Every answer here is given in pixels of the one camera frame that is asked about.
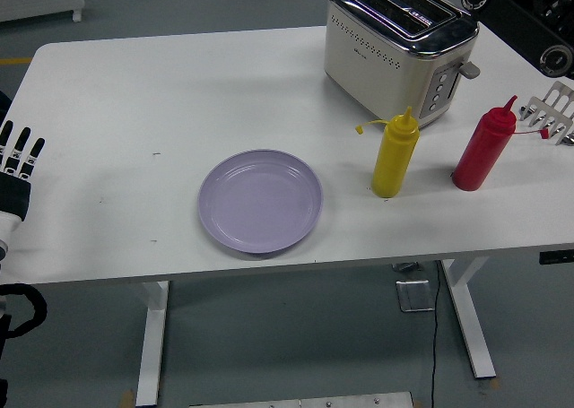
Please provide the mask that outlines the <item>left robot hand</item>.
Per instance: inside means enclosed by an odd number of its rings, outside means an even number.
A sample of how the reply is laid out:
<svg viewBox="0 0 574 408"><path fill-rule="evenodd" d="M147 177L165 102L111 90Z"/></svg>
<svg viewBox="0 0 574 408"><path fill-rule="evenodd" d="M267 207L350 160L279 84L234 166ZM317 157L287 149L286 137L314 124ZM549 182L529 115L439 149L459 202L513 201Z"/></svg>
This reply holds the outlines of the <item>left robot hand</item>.
<svg viewBox="0 0 574 408"><path fill-rule="evenodd" d="M10 148L8 142L12 131L13 121L5 120L1 126L1 259L9 250L13 232L26 218L30 204L30 177L45 145L45 139L38 138L23 158L31 130L24 127Z"/></svg>

